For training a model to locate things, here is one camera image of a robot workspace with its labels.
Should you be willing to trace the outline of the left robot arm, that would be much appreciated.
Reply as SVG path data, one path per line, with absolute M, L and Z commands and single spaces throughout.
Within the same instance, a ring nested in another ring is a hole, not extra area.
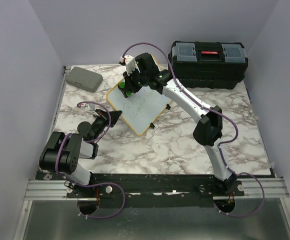
M 79 164 L 79 159 L 95 159 L 101 134 L 106 127 L 114 127 L 121 114 L 121 110 L 106 112 L 97 109 L 95 120 L 81 122 L 77 133 L 52 132 L 41 153 L 39 167 L 78 184 L 79 193 L 91 197 L 96 190 L 93 174 Z

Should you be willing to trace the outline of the yellow framed whiteboard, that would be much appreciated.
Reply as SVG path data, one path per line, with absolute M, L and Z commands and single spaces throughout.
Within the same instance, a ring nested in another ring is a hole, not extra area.
M 125 98 L 118 85 L 107 92 L 106 100 L 114 110 L 122 111 L 121 118 L 137 136 L 143 135 L 171 104 L 171 99 L 148 86 Z

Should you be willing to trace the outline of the green whiteboard eraser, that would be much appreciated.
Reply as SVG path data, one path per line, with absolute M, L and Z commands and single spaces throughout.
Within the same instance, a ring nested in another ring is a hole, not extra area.
M 128 98 L 132 94 L 131 87 L 125 81 L 121 81 L 118 84 L 118 90 L 123 94 L 124 98 Z

